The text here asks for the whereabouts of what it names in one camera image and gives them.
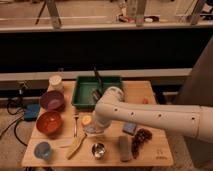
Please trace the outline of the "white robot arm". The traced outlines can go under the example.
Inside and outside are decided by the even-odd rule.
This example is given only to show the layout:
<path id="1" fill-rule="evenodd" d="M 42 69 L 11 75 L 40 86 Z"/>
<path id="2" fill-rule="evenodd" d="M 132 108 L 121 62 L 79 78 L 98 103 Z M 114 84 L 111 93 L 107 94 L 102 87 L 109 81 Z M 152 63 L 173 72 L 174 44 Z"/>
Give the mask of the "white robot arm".
<path id="1" fill-rule="evenodd" d="M 213 107 L 127 103 L 120 88 L 109 87 L 95 105 L 88 133 L 104 132 L 112 120 L 174 131 L 213 143 Z"/>

